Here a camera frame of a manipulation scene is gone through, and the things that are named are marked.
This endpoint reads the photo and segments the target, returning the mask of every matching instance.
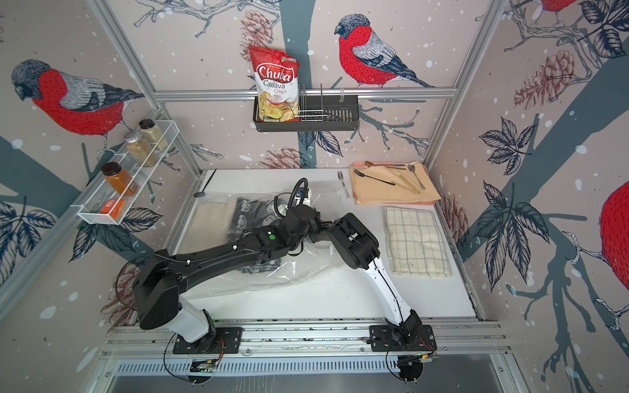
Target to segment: black jar lid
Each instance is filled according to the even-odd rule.
[[[122,167],[117,162],[108,162],[101,168],[101,172],[105,176],[113,176],[118,174],[122,170]]]
[[[140,121],[140,128],[143,130],[148,130],[149,128],[153,128],[155,126],[155,122],[151,119],[144,119]]]

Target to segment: glass jar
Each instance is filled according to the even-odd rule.
[[[168,141],[166,138],[162,138],[164,133],[151,119],[144,119],[140,122],[140,128],[142,129],[142,137],[149,143],[155,143],[157,150],[164,150],[168,147]]]
[[[106,163],[101,168],[101,172],[105,175],[105,179],[111,184],[111,187],[122,196],[133,196],[140,189],[131,178],[129,172],[123,169],[117,162]]]
[[[137,163],[142,164],[146,160],[142,166],[152,167],[155,165],[157,156],[151,152],[153,148],[147,141],[142,139],[142,135],[139,132],[132,131],[125,134],[125,140],[127,141],[126,149]]]

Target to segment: clear plastic sheet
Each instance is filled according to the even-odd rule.
[[[309,184],[310,205],[321,213],[323,221],[341,218],[342,200],[334,183]],[[243,232],[271,224],[279,217],[273,200],[286,204],[290,191],[273,194],[227,194],[208,192],[198,199],[186,234],[177,253],[190,253],[238,240]],[[299,252],[300,247],[291,253]],[[260,291],[283,285],[294,285],[322,272],[342,266],[342,260],[329,241],[304,241],[304,250],[296,257],[234,270],[199,284],[186,292],[187,299],[221,296],[238,292]]]

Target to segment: chip bag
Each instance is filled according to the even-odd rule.
[[[299,121],[299,62],[286,53],[249,46],[258,89],[258,118],[261,121]]]

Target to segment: bird illustration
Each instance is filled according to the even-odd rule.
[[[119,89],[98,79],[75,77],[51,68],[39,60],[20,63],[11,74],[15,92],[46,112],[58,125],[80,135],[102,135],[107,148],[107,133],[122,119],[127,105],[144,94]]]
[[[537,17],[537,19],[533,21],[532,25],[539,26],[539,23],[537,23],[537,21],[542,17],[542,15],[544,14],[544,11],[552,11],[555,13],[555,20],[556,20],[556,22],[551,26],[551,28],[553,28],[559,25],[560,23],[565,23],[565,21],[559,20],[559,11],[568,7],[570,4],[576,2],[577,0],[526,0],[526,1],[523,1],[522,3],[517,4],[514,8],[522,7],[524,4],[528,4],[532,1],[539,4],[542,7],[542,12]]]
[[[577,242],[577,236],[571,232],[564,232],[572,238],[574,246],[577,248],[577,256],[570,260],[572,264],[577,263],[581,253],[598,258],[607,263],[614,272],[618,280],[629,289],[629,182],[612,192],[603,204],[601,211],[601,240],[603,241],[603,251],[591,252],[581,248]],[[607,325],[612,330],[619,330],[618,320],[629,311],[629,304],[619,311],[612,310],[602,299],[595,299],[601,303],[614,318],[615,325]]]
[[[339,57],[343,70],[358,84],[382,87],[392,80],[410,80],[423,87],[434,87],[423,80],[402,63],[395,49],[382,42],[369,24],[369,19],[361,14],[344,16],[334,34],[339,34]]]

